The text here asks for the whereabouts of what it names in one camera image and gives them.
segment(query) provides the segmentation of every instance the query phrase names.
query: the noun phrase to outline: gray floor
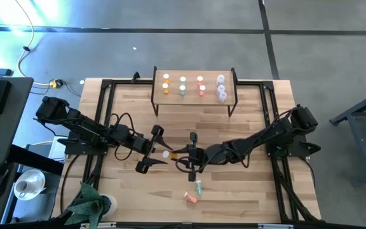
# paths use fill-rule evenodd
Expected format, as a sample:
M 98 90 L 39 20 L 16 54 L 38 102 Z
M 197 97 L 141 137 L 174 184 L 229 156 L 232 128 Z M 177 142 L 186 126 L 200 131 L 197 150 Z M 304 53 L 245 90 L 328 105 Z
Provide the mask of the gray floor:
M 35 25 L 262 29 L 257 0 L 22 2 Z M 265 4 L 271 29 L 366 30 L 366 1 L 265 0 Z M 0 0 L 0 24 L 28 23 L 14 1 Z M 27 32 L 0 32 L 0 67 L 16 69 L 29 36 Z M 352 135 L 347 123 L 333 127 L 328 122 L 366 97 L 366 36 L 274 35 L 272 40 L 280 79 L 292 82 L 296 102 L 310 108 L 319 121 L 308 139 L 322 146 L 311 163 L 323 219 L 366 226 L 366 186 L 354 188 L 349 182 L 362 176 Z M 135 71 L 150 77 L 153 65 L 160 69 L 235 67 L 239 78 L 272 78 L 262 34 L 36 33 L 33 48 L 23 62 L 26 74 L 38 81 L 62 78 L 78 93 L 83 87 L 79 80 L 131 77 Z M 66 89 L 51 90 L 48 95 L 78 106 L 79 98 Z M 32 120 L 41 98 L 29 97 L 15 144 L 52 139 Z M 39 134 L 30 135 L 30 129 Z M 67 132 L 53 129 L 58 134 Z

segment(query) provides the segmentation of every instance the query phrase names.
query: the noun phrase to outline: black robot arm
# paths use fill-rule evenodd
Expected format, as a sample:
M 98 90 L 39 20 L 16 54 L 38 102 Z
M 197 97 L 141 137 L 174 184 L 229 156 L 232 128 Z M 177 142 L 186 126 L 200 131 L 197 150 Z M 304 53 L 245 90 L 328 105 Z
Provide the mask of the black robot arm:
M 188 156 L 175 159 L 176 167 L 182 171 L 189 173 L 189 181 L 196 180 L 196 173 L 203 172 L 207 165 L 225 165 L 227 163 L 241 162 L 244 167 L 248 167 L 248 163 L 243 161 L 246 156 L 251 154 L 252 150 L 262 144 L 268 144 L 272 147 L 272 153 L 275 158 L 283 158 L 288 154 L 288 148 L 293 145 L 294 137 L 297 135 L 306 135 L 317 126 L 317 121 L 310 113 L 308 108 L 297 105 L 275 119 L 272 124 L 265 129 L 259 131 L 244 139 L 233 139 L 225 141 L 222 144 L 214 144 L 207 149 L 196 147 L 197 135 L 193 132 L 190 135 L 192 141 L 185 148 L 174 151 L 174 153 L 188 153 Z M 320 147 L 305 142 L 305 147 L 309 149 L 312 154 Z M 179 164 L 185 165 L 188 169 L 182 169 Z
M 137 133 L 127 125 L 118 122 L 115 125 L 105 127 L 81 114 L 77 109 L 70 108 L 69 103 L 63 99 L 45 96 L 36 112 L 36 116 L 36 120 L 42 125 L 46 123 L 63 125 L 71 131 L 68 139 L 58 140 L 66 145 L 66 153 L 72 151 L 72 149 L 75 149 L 79 154 L 81 154 L 80 151 L 104 153 L 109 146 L 122 145 L 143 154 L 142 161 L 138 162 L 135 168 L 139 173 L 145 174 L 149 167 L 154 164 L 166 163 L 149 158 L 154 151 L 155 143 L 172 150 L 164 142 L 162 137 L 163 128 L 159 125 L 152 128 L 152 139 L 149 140 L 143 134 Z

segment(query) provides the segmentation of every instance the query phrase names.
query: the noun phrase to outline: metal stand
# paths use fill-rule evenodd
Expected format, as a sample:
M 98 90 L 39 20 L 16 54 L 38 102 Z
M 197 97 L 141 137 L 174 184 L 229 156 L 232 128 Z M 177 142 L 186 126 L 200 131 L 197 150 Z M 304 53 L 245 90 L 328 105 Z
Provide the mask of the metal stand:
M 356 127 L 356 116 L 366 116 L 366 99 L 359 102 L 357 105 L 353 106 L 352 108 L 349 108 L 345 112 L 337 115 L 335 118 L 330 120 L 330 123 L 337 126 L 340 122 L 347 120 L 349 126 L 351 127 L 351 131 L 354 136 L 356 147 L 358 148 L 360 152 L 361 162 L 365 171 L 365 177 L 361 179 L 354 179 L 351 181 L 351 184 L 353 186 L 360 186 L 363 184 L 366 184 L 366 150 L 365 145 L 363 141 L 363 136 L 359 133 Z
M 33 153 L 22 147 L 12 145 L 10 153 L 6 159 L 8 162 L 16 162 L 22 165 L 40 169 L 53 174 L 62 175 L 63 164 Z

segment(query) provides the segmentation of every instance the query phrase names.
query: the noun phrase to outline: wooden tabletop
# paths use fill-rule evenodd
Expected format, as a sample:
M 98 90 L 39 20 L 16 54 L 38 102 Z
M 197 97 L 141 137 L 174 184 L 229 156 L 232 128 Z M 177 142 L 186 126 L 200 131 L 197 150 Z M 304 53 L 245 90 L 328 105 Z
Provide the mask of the wooden tabletop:
M 163 75 L 169 74 L 169 94 L 163 93 L 162 84 Z M 227 99 L 223 104 L 219 103 L 217 97 L 217 77 L 224 76 L 224 86 L 226 88 Z M 186 77 L 186 95 L 180 95 L 180 77 Z M 197 77 L 203 77 L 203 85 L 206 86 L 204 96 L 199 95 L 197 87 Z M 234 105 L 234 80 L 231 71 L 171 71 L 158 70 L 155 75 L 155 84 L 153 90 L 154 104 L 184 104 L 184 105 L 202 105 L 202 106 L 220 106 Z
M 83 89 L 79 110 L 90 118 L 95 116 L 101 81 L 88 78 Z M 274 89 L 280 113 L 295 106 L 289 81 L 274 81 Z M 102 123 L 108 94 L 105 94 Z M 226 115 L 226 107 L 219 106 L 165 106 L 156 117 L 149 85 L 116 86 L 112 112 L 129 112 L 136 131 L 146 137 L 151 137 L 154 124 L 161 125 L 165 129 L 165 141 L 173 149 L 188 144 L 192 131 L 198 134 L 198 147 L 206 148 L 218 142 L 247 137 L 265 127 L 259 89 L 252 86 L 238 87 L 238 105 L 230 118 Z M 121 123 L 130 125 L 128 118 Z M 152 157 L 164 160 L 161 157 L 163 150 L 162 146 L 157 146 Z M 119 157 L 128 152 L 120 148 Z M 110 194 L 118 202 L 116 212 L 106 221 L 280 222 L 271 162 L 264 146 L 253 150 L 247 169 L 240 163 L 207 166 L 199 175 L 203 196 L 198 197 L 197 204 L 183 199 L 185 192 L 195 195 L 195 186 L 187 181 L 187 174 L 175 168 L 174 163 L 167 161 L 171 163 L 153 165 L 147 174 L 139 174 L 135 172 L 135 166 L 141 158 L 140 154 L 133 153 L 129 159 L 120 162 L 115 159 L 113 151 L 105 156 L 98 192 Z M 71 159 L 67 159 L 63 174 Z M 80 156 L 69 171 L 64 190 L 65 206 L 80 188 L 85 161 L 86 156 Z M 289 158 L 289 166 L 296 194 L 311 213 L 320 218 L 309 167 L 299 158 Z M 52 216 L 60 213 L 61 184 Z M 286 194 L 284 200 L 290 217 Z

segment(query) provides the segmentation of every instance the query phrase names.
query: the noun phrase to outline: black metal frame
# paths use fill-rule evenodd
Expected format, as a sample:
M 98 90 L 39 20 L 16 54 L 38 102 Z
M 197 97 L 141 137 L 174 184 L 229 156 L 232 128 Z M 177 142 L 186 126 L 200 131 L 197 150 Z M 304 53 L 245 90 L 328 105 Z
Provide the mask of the black metal frame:
M 360 153 L 361 164 L 363 165 L 363 169 L 365 172 L 365 176 L 362 178 L 355 178 L 351 180 L 351 184 L 353 186 L 361 186 L 366 184 L 366 149 L 364 143 L 364 136 L 360 133 L 356 127 L 356 116 L 366 116 L 366 99 L 354 105 L 353 107 L 347 109 L 343 113 L 337 115 L 335 118 L 330 120 L 330 123 L 334 126 L 338 126 L 338 124 L 342 121 L 348 121 L 348 124 L 351 128 L 351 132 L 353 133 L 354 141 L 356 147 L 358 148 L 358 152 Z
M 62 175 L 63 164 L 33 153 L 19 146 L 11 145 L 10 153 L 6 159 L 7 162 L 16 162 L 36 169 L 41 169 L 53 174 Z
M 155 112 L 156 116 L 159 115 L 159 104 L 155 104 L 153 102 L 153 96 L 154 96 L 153 92 L 154 92 L 154 87 L 155 87 L 155 79 L 156 79 L 156 71 L 157 70 L 158 70 L 158 68 L 156 66 L 154 66 L 153 67 L 153 77 L 152 77 L 152 94 L 151 94 L 151 103 L 152 103 L 153 111 Z M 238 103 L 238 96 L 237 96 L 237 93 L 236 93 L 236 86 L 238 84 L 238 78 L 236 77 L 235 69 L 233 67 L 231 68 L 231 72 L 233 73 L 235 103 L 234 103 L 232 109 L 231 109 L 230 105 L 227 106 L 227 108 L 228 108 L 228 117 L 231 117 L 231 115 L 233 114 L 234 109 L 235 109 L 235 107 Z
M 134 77 L 132 78 L 132 80 L 129 79 L 119 79 L 119 80 L 102 80 L 102 84 L 101 84 L 101 89 L 100 89 L 100 96 L 98 98 L 98 104 L 97 104 L 97 112 L 95 114 L 95 121 L 99 121 L 100 119 L 100 115 L 102 112 L 102 107 L 103 107 L 103 103 L 104 103 L 104 95 L 105 95 L 105 90 L 110 87 L 110 92 L 109 92 L 109 99 L 108 99 L 108 103 L 107 103 L 107 109 L 105 112 L 105 116 L 104 117 L 108 117 L 111 114 L 111 110 L 112 110 L 112 102 L 114 99 L 114 91 L 115 91 L 115 86 L 116 85 L 152 85 L 152 94 L 153 94 L 153 90 L 154 90 L 154 78 L 153 80 L 147 80 L 147 79 L 139 79 L 140 78 L 138 73 L 134 74 Z M 276 97 L 275 97 L 275 89 L 273 86 L 273 81 L 238 81 L 236 74 L 234 75 L 234 79 L 235 79 L 235 85 L 237 86 L 253 86 L 253 87 L 259 87 L 259 91 L 261 94 L 261 102 L 262 102 L 262 112 L 264 113 L 264 121 L 265 121 L 265 126 L 269 126 L 271 124 L 271 120 L 269 118 L 269 111 L 268 111 L 268 103 L 267 103 L 267 99 L 266 99 L 266 90 L 268 90 L 270 99 L 271 99 L 271 103 L 272 103 L 272 109 L 273 109 L 273 116 L 276 118 L 279 113 L 278 113 L 278 106 L 276 104 Z M 109 124 L 109 120 L 106 120 L 106 122 L 104 123 L 105 126 L 108 126 Z M 272 163 L 272 167 L 273 167 L 273 176 L 274 176 L 274 184 L 275 184 L 275 189 L 276 189 L 276 197 L 278 200 L 278 208 L 279 208 L 279 214 L 280 214 L 280 219 L 281 222 L 284 222 L 286 220 L 289 220 L 286 211 L 285 211 L 285 204 L 283 202 L 283 194 L 282 194 L 282 189 L 281 189 L 281 183 L 280 183 L 280 174 L 277 173 L 276 169 L 278 167 L 277 161 L 275 158 L 271 157 L 272 155 L 272 151 L 273 149 L 270 146 L 267 146 L 267 155 L 271 158 L 271 163 Z M 86 162 L 86 169 L 85 169 L 85 173 L 83 174 L 83 177 L 87 176 L 88 174 L 86 173 L 90 173 L 90 168 L 91 168 L 91 164 L 92 164 L 92 157 L 90 156 L 91 160 Z M 102 163 L 102 156 L 99 156 L 100 162 L 98 163 Z M 282 164 L 283 164 L 283 168 L 284 168 L 284 177 L 287 180 L 287 183 L 290 187 L 292 187 L 292 180 L 290 178 L 290 170 L 289 170 L 289 166 L 288 166 L 288 161 L 282 160 Z M 98 188 L 98 182 L 99 182 L 99 177 L 96 178 L 95 182 L 94 182 L 94 187 Z M 292 199 L 289 196 L 289 200 L 290 200 L 290 206 L 291 206 L 291 214 L 292 214 L 292 219 L 296 219 L 298 220 L 298 214 L 297 214 L 297 210 L 295 208 L 295 204 L 293 203 Z M 146 222 L 119 222 L 117 223 L 118 225 L 145 225 L 145 226 L 151 226 L 151 225 L 159 225 L 162 223 L 146 223 Z M 224 225 L 224 226 L 228 226 L 228 227 L 244 227 L 244 226 L 255 226 L 257 224 L 255 223 L 249 223 L 249 224 L 244 224 L 244 223 L 222 223 L 222 224 L 213 224 L 213 225 Z

